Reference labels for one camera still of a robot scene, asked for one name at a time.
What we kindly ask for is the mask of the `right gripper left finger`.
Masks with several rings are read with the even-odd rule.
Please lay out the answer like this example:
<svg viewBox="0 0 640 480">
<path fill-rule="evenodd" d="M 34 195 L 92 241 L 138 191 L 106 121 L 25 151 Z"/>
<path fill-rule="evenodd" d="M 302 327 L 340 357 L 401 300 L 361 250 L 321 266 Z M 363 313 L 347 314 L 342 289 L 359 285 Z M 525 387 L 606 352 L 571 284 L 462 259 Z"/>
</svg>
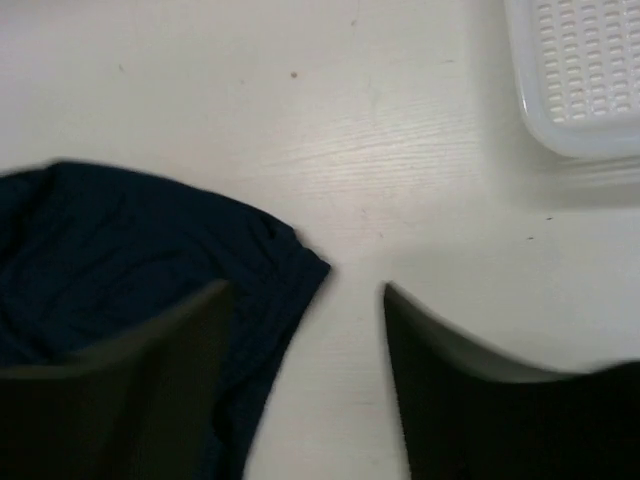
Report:
<svg viewBox="0 0 640 480">
<path fill-rule="evenodd" d="M 214 282 L 123 334 L 1 372 L 5 479 L 189 479 L 226 352 L 233 293 Z"/>
</svg>

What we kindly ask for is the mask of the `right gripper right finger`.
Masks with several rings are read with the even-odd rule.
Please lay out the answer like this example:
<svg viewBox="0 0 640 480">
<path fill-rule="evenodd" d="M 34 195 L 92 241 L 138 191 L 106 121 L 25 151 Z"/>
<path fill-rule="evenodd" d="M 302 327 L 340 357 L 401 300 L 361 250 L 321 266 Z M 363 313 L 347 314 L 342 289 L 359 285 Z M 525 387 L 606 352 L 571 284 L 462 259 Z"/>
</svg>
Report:
<svg viewBox="0 0 640 480">
<path fill-rule="evenodd" d="M 382 292 L 391 375 L 413 479 L 635 479 L 639 364 L 546 370 Z"/>
</svg>

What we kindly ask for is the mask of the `navy blue shorts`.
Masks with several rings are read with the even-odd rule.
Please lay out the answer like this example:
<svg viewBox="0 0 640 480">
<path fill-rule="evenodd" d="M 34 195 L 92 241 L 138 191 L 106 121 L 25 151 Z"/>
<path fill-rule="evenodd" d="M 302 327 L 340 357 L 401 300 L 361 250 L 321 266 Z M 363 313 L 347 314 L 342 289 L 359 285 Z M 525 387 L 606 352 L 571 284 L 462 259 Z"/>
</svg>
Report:
<svg viewBox="0 0 640 480">
<path fill-rule="evenodd" d="M 1 178 L 1 363 L 45 363 L 230 282 L 230 347 L 199 479 L 243 476 L 266 401 L 330 271 L 295 230 L 177 181 L 59 161 Z"/>
</svg>

